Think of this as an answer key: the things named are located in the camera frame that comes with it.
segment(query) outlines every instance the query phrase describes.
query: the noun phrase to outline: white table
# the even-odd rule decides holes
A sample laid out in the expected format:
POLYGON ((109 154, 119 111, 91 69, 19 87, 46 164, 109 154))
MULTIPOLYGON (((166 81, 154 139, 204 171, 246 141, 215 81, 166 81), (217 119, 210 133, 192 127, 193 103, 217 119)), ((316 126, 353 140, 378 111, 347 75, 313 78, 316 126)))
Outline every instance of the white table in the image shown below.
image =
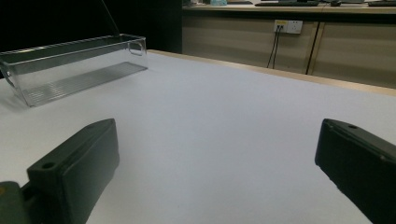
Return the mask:
POLYGON ((36 108, 0 80, 0 180, 24 185, 114 118, 121 163, 88 223, 370 223, 315 165, 318 134, 339 119, 396 144, 395 91, 178 57, 153 51, 147 71, 36 108))

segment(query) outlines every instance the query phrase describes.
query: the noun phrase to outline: wooden countertop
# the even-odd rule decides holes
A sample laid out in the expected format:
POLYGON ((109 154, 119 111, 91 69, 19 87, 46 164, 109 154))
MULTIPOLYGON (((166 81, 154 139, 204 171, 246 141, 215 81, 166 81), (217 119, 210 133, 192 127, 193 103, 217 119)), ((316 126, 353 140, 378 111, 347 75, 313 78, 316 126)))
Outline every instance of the wooden countertop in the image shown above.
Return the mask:
POLYGON ((254 7, 254 6, 225 6, 212 7, 195 6, 183 7, 183 10, 208 10, 208 11, 284 11, 284 12, 307 12, 307 13, 358 13, 358 14, 396 14, 396 7, 368 7, 367 4, 344 4, 340 7, 331 7, 330 4, 319 4, 317 7, 254 7))

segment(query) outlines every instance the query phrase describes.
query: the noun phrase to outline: black cable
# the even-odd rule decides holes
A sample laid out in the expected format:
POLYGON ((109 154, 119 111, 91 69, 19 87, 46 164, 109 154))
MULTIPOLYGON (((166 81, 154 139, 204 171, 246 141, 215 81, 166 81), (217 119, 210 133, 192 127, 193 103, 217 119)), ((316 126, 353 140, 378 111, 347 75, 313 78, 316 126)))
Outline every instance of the black cable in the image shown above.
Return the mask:
POLYGON ((276 58, 276 53, 277 53, 277 44, 279 43, 279 36, 280 36, 280 30, 281 29, 282 29, 282 27, 280 27, 279 32, 277 33, 275 55, 274 55, 274 60, 273 60, 273 69, 275 68, 275 58, 276 58))
POLYGON ((276 44, 276 37, 278 36, 278 33, 280 33, 280 29, 281 29, 281 28, 282 28, 281 26, 277 26, 277 27, 276 27, 273 49, 271 50, 270 60, 268 60, 267 68, 270 66, 270 62, 271 62, 272 55, 273 55, 273 53, 274 53, 275 44, 276 44))

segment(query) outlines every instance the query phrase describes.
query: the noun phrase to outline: power outlet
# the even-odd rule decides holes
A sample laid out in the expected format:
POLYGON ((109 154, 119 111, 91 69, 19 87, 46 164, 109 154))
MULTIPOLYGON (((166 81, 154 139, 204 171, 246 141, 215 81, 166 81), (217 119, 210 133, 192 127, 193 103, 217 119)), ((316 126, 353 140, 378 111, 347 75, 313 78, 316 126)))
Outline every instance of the power outlet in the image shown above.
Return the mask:
POLYGON ((288 21, 276 20, 274 25, 274 32, 279 31, 280 29, 280 33, 286 33, 288 31, 288 23, 288 21))
POLYGON ((303 29, 302 21, 288 21, 286 33, 299 35, 303 29))

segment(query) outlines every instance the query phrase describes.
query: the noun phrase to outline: transparent container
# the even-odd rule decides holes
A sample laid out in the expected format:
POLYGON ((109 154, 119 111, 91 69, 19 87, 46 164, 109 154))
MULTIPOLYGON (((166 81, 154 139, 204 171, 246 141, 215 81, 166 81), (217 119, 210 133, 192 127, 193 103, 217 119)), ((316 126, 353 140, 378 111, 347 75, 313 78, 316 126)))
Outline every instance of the transparent container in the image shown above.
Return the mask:
POLYGON ((145 37, 109 35, 0 53, 12 90, 38 106, 148 68, 145 37))

